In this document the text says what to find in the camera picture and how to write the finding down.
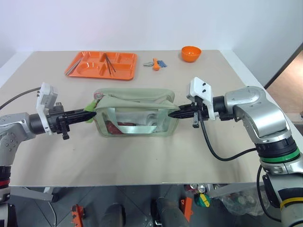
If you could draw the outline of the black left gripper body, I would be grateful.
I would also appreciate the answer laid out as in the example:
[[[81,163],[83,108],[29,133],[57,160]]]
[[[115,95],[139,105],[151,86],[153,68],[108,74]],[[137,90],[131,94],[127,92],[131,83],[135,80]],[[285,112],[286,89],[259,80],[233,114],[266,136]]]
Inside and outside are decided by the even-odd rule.
[[[49,109],[48,124],[51,132],[62,134],[63,140],[68,140],[70,138],[68,135],[70,128],[61,102],[57,102],[55,106]]]

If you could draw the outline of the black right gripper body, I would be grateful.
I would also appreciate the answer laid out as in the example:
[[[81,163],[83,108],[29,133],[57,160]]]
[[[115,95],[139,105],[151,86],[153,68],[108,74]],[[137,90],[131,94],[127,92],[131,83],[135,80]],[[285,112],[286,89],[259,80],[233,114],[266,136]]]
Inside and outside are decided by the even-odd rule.
[[[207,121],[209,119],[208,108],[204,104],[204,100],[199,96],[190,97],[189,100],[192,102],[192,112],[193,112],[193,127],[199,128],[199,123],[201,121]]]

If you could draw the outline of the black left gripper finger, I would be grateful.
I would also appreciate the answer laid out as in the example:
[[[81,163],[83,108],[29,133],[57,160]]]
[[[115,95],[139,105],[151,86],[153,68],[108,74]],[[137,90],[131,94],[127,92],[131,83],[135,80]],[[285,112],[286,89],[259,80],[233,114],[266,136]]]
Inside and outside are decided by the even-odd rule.
[[[93,115],[69,115],[66,116],[66,122],[68,124],[75,124],[75,123],[80,123],[80,122],[85,122],[93,118]]]
[[[94,117],[97,113],[86,111],[84,109],[72,110],[64,112],[66,117]]]

